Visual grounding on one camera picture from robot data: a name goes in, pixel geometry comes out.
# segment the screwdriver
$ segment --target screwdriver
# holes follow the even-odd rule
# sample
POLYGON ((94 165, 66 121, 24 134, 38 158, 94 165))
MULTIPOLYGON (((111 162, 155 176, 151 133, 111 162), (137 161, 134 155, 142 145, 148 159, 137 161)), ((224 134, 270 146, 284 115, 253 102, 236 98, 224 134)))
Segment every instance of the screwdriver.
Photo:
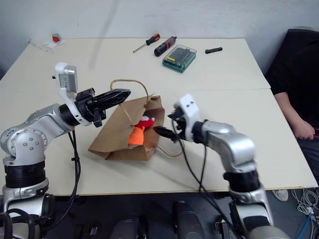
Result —
POLYGON ((160 38, 160 35, 158 33, 154 34, 149 40, 146 40, 146 43, 143 46, 140 46, 138 49, 134 50, 133 53, 137 52, 138 50, 142 49, 146 45, 149 46, 152 43, 158 41, 160 38))

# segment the white wall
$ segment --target white wall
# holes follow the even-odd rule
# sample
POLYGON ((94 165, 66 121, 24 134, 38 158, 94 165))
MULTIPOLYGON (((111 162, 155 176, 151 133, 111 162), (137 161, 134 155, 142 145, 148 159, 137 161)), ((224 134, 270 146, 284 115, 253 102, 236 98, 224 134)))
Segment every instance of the white wall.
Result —
POLYGON ((0 74, 23 51, 27 38, 50 39, 55 32, 64 38, 155 32, 162 37, 245 37, 266 71, 287 29, 303 26, 319 29, 319 0, 0 0, 0 74))

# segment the blue cable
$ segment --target blue cable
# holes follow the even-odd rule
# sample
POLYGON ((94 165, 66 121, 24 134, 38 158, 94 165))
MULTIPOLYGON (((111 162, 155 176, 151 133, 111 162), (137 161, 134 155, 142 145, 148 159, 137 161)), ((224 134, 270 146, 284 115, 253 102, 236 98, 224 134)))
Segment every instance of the blue cable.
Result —
POLYGON ((311 219, 311 215, 308 216, 306 224, 304 225, 304 228, 301 231, 301 233, 299 234, 299 236, 297 237, 297 239, 301 239, 302 235, 304 234, 305 230, 307 229, 307 226, 308 226, 308 224, 310 222, 310 219, 311 219))

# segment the black screwdriver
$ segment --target black screwdriver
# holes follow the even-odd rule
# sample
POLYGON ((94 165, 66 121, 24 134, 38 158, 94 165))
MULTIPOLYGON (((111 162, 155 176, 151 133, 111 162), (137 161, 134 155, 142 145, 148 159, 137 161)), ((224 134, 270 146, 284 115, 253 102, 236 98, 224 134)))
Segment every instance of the black screwdriver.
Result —
POLYGON ((159 45, 155 50, 154 50, 154 55, 155 56, 160 56, 162 55, 167 49, 169 49, 171 46, 175 44, 176 36, 171 36, 169 39, 167 39, 165 42, 163 42, 161 45, 159 45))
POLYGON ((138 49, 134 50, 133 53, 137 52, 138 50, 142 49, 146 45, 149 46, 152 43, 158 41, 160 38, 160 35, 158 33, 154 34, 149 40, 146 40, 146 43, 143 46, 140 46, 138 49))

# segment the robotic arm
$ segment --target robotic arm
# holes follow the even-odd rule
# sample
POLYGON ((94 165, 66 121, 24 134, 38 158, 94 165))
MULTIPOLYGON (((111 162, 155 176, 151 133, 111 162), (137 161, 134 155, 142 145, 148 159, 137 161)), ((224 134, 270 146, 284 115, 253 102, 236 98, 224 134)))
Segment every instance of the robotic arm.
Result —
MULTIPOLYGON (((53 195, 46 194, 49 181, 45 177, 44 151, 55 138, 75 126, 102 125, 105 110, 122 103, 130 90, 115 89, 95 96, 93 88, 77 94, 76 67, 59 63, 55 67, 58 92, 66 104, 54 104, 38 110, 22 124, 7 129, 0 137, 0 146, 7 153, 3 159, 6 173, 3 191, 3 211, 20 209, 40 218, 38 226, 53 221, 53 195)), ((18 216, 10 213, 11 218, 18 216)), ((24 238, 25 223, 13 224, 13 235, 24 238)))
MULTIPOLYGON (((255 145, 233 126, 213 121, 201 121, 199 109, 190 94, 182 97, 169 115, 177 122, 181 139, 201 143, 216 151, 225 168, 224 179, 229 182, 231 218, 236 232, 246 238, 266 239, 289 237, 273 227, 274 222, 263 185, 256 168, 255 145)), ((176 142, 177 137, 164 127, 155 131, 176 142)))

